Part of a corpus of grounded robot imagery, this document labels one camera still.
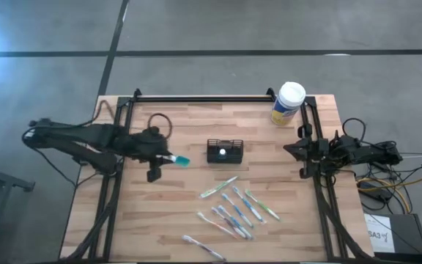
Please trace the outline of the black box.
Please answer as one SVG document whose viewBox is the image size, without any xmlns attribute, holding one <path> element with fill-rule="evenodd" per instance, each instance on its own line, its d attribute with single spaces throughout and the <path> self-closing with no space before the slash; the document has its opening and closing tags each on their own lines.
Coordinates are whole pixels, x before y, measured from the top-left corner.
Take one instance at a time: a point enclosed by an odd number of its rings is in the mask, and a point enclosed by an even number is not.
<svg viewBox="0 0 422 264">
<path fill-rule="evenodd" d="M 422 254 L 422 226 L 416 215 L 375 215 L 390 219 L 396 254 Z"/>
</svg>

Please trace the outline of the white paper label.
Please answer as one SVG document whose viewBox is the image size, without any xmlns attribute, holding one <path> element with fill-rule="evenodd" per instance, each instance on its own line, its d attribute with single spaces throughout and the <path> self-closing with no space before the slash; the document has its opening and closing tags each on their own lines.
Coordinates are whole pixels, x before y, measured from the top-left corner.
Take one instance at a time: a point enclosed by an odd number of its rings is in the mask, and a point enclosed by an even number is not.
<svg viewBox="0 0 422 264">
<path fill-rule="evenodd" d="M 374 252 L 394 253 L 393 233 L 390 219 L 386 216 L 375 216 L 364 213 L 369 238 Z"/>
</svg>

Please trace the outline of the white yellow wipes canister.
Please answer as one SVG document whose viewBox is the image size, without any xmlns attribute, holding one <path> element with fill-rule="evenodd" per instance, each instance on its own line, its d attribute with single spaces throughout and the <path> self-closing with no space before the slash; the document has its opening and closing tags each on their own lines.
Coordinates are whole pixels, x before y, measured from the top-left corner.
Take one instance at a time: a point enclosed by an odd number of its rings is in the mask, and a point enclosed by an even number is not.
<svg viewBox="0 0 422 264">
<path fill-rule="evenodd" d="M 296 115 L 306 99 L 305 88 L 293 81 L 285 82 L 278 91 L 278 95 L 271 111 L 271 120 L 276 125 L 287 125 Z"/>
</svg>

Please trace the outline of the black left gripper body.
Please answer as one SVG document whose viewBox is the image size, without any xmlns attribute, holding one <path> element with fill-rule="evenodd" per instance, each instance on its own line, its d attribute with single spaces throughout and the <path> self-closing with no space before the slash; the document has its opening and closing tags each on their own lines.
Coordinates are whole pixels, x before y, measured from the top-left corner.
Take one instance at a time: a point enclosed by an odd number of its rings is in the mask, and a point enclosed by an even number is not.
<svg viewBox="0 0 422 264">
<path fill-rule="evenodd" d="M 164 147 L 168 148 L 166 137 L 160 132 L 159 127 L 152 126 L 144 129 L 140 133 L 132 135 L 135 142 L 136 158 L 141 162 L 149 163 L 147 171 L 147 181 L 153 183 L 161 178 L 161 166 L 156 160 L 157 155 L 162 155 Z"/>
</svg>

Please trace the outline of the purple white toothbrush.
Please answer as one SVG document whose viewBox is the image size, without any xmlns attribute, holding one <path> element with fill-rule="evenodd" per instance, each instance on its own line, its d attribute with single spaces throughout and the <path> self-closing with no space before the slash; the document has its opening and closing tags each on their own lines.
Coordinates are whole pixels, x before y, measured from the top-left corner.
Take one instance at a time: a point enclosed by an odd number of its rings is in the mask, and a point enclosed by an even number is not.
<svg viewBox="0 0 422 264">
<path fill-rule="evenodd" d="M 221 254 L 215 252 L 214 250 L 212 250 L 210 247 L 204 245 L 203 243 L 193 239 L 192 237 L 190 237 L 189 235 L 183 235 L 182 239 L 188 243 L 194 244 L 196 246 L 198 246 L 199 248 L 203 249 L 204 251 L 206 251 L 207 253 L 211 254 L 213 257 L 221 260 L 221 261 L 226 261 L 226 258 L 224 256 L 222 256 Z"/>
</svg>

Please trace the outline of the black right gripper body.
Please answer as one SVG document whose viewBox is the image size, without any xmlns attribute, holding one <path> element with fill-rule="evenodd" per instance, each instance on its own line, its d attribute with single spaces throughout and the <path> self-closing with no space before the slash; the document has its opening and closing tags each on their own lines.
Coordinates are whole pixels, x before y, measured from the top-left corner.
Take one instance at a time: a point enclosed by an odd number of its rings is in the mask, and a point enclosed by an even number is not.
<svg viewBox="0 0 422 264">
<path fill-rule="evenodd" d="M 302 125 L 297 129 L 300 141 L 297 143 L 297 160 L 303 162 L 300 177 L 307 179 L 323 175 L 324 162 L 329 154 L 329 143 L 325 138 L 313 140 L 311 125 Z"/>
</svg>

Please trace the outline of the orange white toothbrush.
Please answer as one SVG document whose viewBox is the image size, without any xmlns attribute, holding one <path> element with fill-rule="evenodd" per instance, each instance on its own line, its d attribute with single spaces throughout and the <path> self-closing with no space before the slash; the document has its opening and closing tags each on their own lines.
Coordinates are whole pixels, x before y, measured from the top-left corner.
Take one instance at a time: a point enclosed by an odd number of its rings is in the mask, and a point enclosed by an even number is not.
<svg viewBox="0 0 422 264">
<path fill-rule="evenodd" d="M 228 234 L 228 235 L 232 236 L 233 238 L 237 239 L 237 236 L 236 236 L 236 235 L 235 235 L 232 231 L 230 231 L 230 230 L 226 229 L 225 227 L 222 227 L 221 225 L 219 225 L 219 224 L 217 224 L 217 223 L 215 223 L 215 222 L 213 222 L 213 221 L 209 220 L 208 218 L 206 218 L 206 217 L 204 216 L 204 214 L 203 214 L 202 212 L 197 212 L 197 213 L 196 213 L 196 215 L 197 215 L 200 219 L 202 219 L 203 221 L 205 221 L 205 222 L 207 222 L 207 223 L 211 224 L 212 226 L 214 226 L 214 227 L 218 228 L 220 231 L 222 231 L 222 232 L 224 232 L 224 233 L 226 233 L 226 234 Z"/>
</svg>

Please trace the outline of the black power brick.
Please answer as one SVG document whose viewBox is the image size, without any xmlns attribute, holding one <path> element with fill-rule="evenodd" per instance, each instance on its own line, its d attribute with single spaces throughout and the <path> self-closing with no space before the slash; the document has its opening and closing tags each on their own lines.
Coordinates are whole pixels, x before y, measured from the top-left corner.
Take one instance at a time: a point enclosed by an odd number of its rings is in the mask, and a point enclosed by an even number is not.
<svg viewBox="0 0 422 264">
<path fill-rule="evenodd" d="M 392 193 L 386 188 L 377 188 L 370 182 L 360 182 L 357 184 L 358 192 L 379 202 L 388 202 L 392 198 Z"/>
</svg>

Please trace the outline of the clear plastic wrapper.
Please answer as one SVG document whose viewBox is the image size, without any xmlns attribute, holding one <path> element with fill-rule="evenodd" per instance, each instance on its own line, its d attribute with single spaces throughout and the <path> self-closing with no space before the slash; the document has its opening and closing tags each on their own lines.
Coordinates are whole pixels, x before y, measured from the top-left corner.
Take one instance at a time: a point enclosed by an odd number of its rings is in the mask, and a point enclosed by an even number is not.
<svg viewBox="0 0 422 264">
<path fill-rule="evenodd" d="M 237 227 L 234 223 L 232 223 L 229 219 L 227 219 L 222 213 L 220 213 L 217 208 L 211 207 L 211 210 L 213 211 L 213 213 L 222 218 L 238 235 L 240 235 L 244 239 L 247 238 L 245 233 L 242 232 L 241 229 Z"/>
</svg>

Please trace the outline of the dark green white toothbrush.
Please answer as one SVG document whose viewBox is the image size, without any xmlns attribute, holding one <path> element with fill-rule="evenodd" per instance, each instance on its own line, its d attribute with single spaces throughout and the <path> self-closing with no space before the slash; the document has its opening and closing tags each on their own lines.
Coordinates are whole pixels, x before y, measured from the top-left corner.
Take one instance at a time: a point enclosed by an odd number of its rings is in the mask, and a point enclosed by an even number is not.
<svg viewBox="0 0 422 264">
<path fill-rule="evenodd" d="M 217 185 L 217 186 L 215 186 L 215 187 L 213 187 L 213 188 L 211 188 L 211 189 L 209 189 L 209 190 L 206 190 L 205 192 L 201 193 L 201 194 L 199 195 L 199 197 L 200 197 L 200 198 L 202 198 L 202 199 L 203 199 L 203 198 L 206 198 L 206 197 L 209 197 L 209 196 L 211 196 L 212 194 L 214 194 L 214 193 L 216 193 L 216 192 L 220 191 L 222 188 L 224 188 L 224 187 L 228 186 L 230 183 L 234 182 L 237 178 L 238 178 L 238 176 L 231 177 L 231 178 L 229 178 L 228 180 L 226 180 L 226 181 L 224 181 L 224 182 L 220 183 L 219 185 Z"/>
</svg>

